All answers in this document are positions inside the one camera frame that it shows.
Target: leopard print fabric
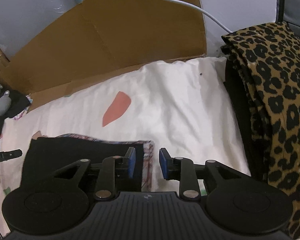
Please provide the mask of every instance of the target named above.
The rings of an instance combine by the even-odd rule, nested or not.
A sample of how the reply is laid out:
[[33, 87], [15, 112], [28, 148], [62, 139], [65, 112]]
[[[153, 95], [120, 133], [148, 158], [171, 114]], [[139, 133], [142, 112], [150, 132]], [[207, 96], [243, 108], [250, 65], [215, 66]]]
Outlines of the leopard print fabric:
[[293, 201], [286, 233], [300, 238], [300, 40], [286, 23], [223, 36], [247, 92], [264, 179]]

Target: cardboard box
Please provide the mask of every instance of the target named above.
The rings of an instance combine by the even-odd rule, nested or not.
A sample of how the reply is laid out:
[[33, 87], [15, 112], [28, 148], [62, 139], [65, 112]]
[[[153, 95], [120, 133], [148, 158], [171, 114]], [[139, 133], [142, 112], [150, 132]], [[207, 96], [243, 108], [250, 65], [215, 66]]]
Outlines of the cardboard box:
[[33, 109], [149, 62], [205, 53], [196, 10], [163, 0], [85, 0], [24, 46], [0, 70], [0, 83], [31, 93]]

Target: pink fabric piece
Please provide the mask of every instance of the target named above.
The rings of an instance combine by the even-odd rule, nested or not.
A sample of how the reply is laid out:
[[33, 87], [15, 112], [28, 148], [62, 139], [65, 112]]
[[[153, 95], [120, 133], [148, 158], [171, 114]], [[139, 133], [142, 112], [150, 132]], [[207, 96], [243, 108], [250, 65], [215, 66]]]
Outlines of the pink fabric piece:
[[127, 111], [130, 104], [131, 98], [126, 93], [119, 91], [103, 115], [102, 127], [121, 117]]

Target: white fabric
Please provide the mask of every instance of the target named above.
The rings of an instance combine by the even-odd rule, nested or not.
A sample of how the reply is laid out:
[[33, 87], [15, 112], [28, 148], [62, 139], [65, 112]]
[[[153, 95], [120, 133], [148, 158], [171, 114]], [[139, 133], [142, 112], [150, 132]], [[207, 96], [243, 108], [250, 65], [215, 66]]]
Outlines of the white fabric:
[[[9, 232], [1, 212], [3, 189], [19, 186], [31, 136], [38, 130], [49, 137], [78, 133], [112, 141], [154, 141], [153, 191], [178, 191], [177, 181], [162, 178], [158, 160], [161, 147], [173, 157], [183, 156], [201, 164], [214, 159], [249, 174], [222, 83], [225, 62], [225, 58], [207, 57], [173, 64], [150, 63], [50, 102], [17, 121], [6, 119], [0, 151], [21, 149], [23, 155], [0, 163], [1, 233]], [[102, 127], [103, 114], [119, 91], [130, 96], [131, 105], [123, 116]]]

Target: white cable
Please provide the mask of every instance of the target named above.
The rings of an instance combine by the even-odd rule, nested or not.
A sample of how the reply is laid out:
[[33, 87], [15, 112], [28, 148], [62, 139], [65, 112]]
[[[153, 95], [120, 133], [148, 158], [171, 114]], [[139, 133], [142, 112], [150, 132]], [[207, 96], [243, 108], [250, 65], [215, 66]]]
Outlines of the white cable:
[[173, 3], [178, 3], [178, 4], [182, 4], [182, 5], [185, 5], [185, 6], [188, 6], [188, 7], [191, 7], [193, 9], [196, 9], [200, 12], [202, 12], [204, 15], [208, 16], [212, 21], [214, 21], [216, 24], [218, 24], [222, 29], [224, 29], [226, 32], [228, 33], [232, 33], [231, 30], [229, 30], [227, 27], [225, 27], [221, 22], [219, 22], [215, 17], [213, 17], [211, 14], [209, 14], [208, 12], [206, 12], [205, 10], [201, 9], [200, 7], [198, 6], [195, 6], [191, 3], [187, 3], [187, 2], [184, 2], [184, 1], [180, 1], [180, 0], [165, 0], [165, 1], [169, 1], [169, 2], [173, 2]]

